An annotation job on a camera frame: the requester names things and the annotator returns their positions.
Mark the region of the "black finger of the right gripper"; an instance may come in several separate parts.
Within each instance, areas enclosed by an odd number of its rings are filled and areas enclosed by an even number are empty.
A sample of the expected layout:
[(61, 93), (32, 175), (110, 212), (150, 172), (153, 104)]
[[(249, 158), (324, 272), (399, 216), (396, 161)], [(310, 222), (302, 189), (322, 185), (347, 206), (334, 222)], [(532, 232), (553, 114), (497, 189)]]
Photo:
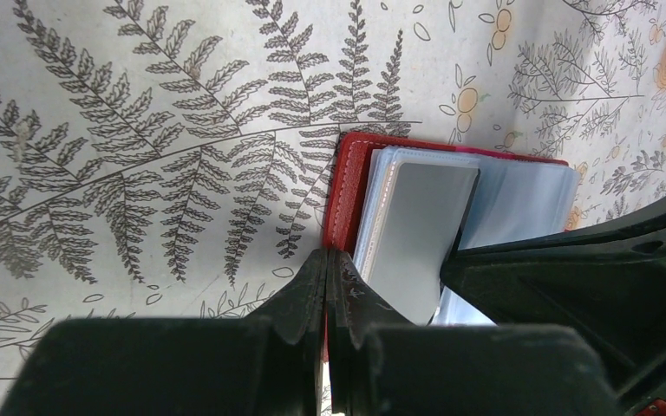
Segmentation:
[(666, 381), (666, 197), (576, 231), (458, 252), (441, 280), (494, 322), (577, 330), (623, 397)]

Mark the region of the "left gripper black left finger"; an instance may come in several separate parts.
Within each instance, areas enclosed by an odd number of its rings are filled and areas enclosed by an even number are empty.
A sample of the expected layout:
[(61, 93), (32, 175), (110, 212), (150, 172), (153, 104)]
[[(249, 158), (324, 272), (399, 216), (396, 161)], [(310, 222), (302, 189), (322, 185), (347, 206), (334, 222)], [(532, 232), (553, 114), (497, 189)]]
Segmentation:
[(328, 253), (243, 318), (72, 319), (49, 329), (2, 415), (317, 415)]

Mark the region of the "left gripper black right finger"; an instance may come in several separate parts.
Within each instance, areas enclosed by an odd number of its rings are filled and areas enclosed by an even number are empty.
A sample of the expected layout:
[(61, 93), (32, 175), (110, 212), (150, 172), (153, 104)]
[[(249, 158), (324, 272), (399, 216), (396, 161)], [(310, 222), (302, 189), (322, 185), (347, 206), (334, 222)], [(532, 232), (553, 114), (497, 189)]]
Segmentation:
[(332, 409), (345, 415), (616, 415), (596, 352), (556, 325), (417, 326), (329, 250)]

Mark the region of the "red leather card holder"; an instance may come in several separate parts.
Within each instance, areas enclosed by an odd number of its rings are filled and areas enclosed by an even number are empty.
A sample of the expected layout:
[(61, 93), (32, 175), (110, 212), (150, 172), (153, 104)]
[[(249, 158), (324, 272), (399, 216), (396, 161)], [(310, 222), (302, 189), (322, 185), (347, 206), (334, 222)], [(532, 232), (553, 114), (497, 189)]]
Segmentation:
[[(448, 257), (460, 250), (512, 243), (562, 232), (578, 188), (567, 163), (464, 146), (430, 144), (371, 133), (349, 133), (338, 156), (323, 241), (346, 252), (360, 277), (370, 253), (395, 164), (415, 162), (480, 169), (467, 215)], [(440, 278), (440, 301), (418, 326), (493, 326), (494, 321), (449, 289)]]

